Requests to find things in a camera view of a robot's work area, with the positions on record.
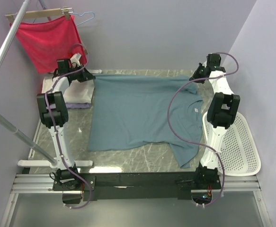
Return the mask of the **blue t shirt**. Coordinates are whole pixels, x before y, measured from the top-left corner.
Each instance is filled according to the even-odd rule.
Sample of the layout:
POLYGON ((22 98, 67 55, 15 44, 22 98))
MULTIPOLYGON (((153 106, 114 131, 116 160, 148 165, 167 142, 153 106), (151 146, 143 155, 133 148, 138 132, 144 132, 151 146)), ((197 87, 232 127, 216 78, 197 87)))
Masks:
POLYGON ((202 97, 187 76, 98 75, 89 151, 168 143, 181 168, 198 152, 202 97))

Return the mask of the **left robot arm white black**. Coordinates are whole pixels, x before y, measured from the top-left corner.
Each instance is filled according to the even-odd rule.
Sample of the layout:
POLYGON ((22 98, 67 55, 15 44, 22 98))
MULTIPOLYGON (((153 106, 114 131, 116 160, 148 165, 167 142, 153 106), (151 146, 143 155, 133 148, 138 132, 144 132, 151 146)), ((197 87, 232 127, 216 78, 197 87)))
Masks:
POLYGON ((82 83, 94 79, 95 76, 79 60, 59 59, 57 68, 53 72, 51 86, 37 95, 40 120, 50 132, 56 153, 56 164, 51 164, 51 168, 73 172, 76 169, 64 132, 69 115, 63 95, 72 82, 82 83))

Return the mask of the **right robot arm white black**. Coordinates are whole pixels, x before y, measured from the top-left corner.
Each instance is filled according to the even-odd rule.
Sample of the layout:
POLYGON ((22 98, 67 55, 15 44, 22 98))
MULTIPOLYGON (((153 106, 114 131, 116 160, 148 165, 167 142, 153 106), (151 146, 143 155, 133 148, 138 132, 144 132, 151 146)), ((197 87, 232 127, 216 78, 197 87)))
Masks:
POLYGON ((230 89, 225 68, 221 66, 222 53, 210 53, 205 63, 200 63, 189 79, 195 83, 209 80, 214 96, 207 111, 206 119, 209 123, 208 139, 205 152, 194 177, 194 184, 200 189, 210 186, 220 188, 218 167, 221 167, 220 157, 222 141, 227 130, 234 123, 240 103, 240 96, 230 89))

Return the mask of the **folded white t shirt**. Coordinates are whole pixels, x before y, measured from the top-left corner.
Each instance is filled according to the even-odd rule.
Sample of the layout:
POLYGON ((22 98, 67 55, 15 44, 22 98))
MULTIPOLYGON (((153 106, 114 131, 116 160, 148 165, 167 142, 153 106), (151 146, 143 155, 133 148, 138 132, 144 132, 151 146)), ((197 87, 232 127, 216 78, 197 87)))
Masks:
POLYGON ((63 94, 67 104, 91 104, 94 92, 94 81, 78 82, 73 81, 63 94))

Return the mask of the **red towel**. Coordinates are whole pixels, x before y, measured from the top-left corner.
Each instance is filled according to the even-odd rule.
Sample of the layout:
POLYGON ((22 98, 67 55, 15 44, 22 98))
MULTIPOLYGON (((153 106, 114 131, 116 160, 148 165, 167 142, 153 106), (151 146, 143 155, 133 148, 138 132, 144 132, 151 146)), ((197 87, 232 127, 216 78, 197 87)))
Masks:
POLYGON ((16 33, 24 50, 39 74, 54 71, 57 60, 80 53, 80 62, 88 62, 74 16, 65 16, 43 23, 22 22, 16 33))

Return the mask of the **wooden clip hanger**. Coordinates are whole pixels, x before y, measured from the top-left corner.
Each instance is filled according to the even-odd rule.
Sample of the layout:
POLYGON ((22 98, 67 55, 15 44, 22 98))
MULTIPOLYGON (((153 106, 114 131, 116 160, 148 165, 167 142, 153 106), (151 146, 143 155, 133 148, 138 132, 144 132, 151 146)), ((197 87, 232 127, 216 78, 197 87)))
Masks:
POLYGON ((41 17, 57 17, 57 16, 64 16, 66 13, 67 15, 73 12, 73 8, 55 8, 55 9, 43 9, 43 10, 34 10, 34 11, 27 11, 23 19, 33 19, 33 18, 41 18, 41 17))

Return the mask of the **black base beam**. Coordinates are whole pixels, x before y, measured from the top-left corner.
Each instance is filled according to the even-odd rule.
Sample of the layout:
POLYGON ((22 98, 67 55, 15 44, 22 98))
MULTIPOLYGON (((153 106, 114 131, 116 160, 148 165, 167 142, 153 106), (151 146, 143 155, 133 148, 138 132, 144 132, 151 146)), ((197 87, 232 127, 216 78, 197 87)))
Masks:
POLYGON ((195 172, 161 173, 82 173, 85 185, 76 182, 68 184, 55 181, 55 192, 83 192, 84 201, 109 199, 159 199, 177 198, 190 200, 193 190, 219 190, 221 181, 218 174, 195 172))

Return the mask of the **aluminium rail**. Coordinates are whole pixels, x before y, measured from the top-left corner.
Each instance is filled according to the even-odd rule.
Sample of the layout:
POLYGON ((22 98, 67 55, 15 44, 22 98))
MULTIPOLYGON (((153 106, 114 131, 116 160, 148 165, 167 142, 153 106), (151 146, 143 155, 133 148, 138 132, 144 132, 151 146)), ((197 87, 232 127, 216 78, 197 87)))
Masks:
MULTIPOLYGON (((254 192, 261 191, 256 176, 226 176, 224 192, 254 192)), ((60 193, 53 190, 53 179, 45 174, 16 175, 11 193, 60 193)))

